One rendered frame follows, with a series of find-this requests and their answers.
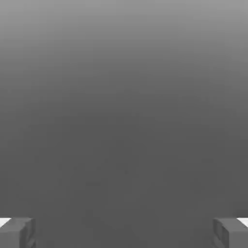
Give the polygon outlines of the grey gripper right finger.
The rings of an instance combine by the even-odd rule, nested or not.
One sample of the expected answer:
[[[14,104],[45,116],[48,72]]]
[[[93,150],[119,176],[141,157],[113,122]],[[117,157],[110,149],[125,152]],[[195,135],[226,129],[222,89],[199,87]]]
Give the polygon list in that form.
[[[248,217],[214,218],[212,248],[248,248]]]

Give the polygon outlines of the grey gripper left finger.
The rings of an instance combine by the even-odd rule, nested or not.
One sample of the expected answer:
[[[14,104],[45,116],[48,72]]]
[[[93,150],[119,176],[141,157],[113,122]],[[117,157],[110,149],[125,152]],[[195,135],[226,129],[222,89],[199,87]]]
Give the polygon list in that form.
[[[0,217],[0,248],[36,248],[36,220]]]

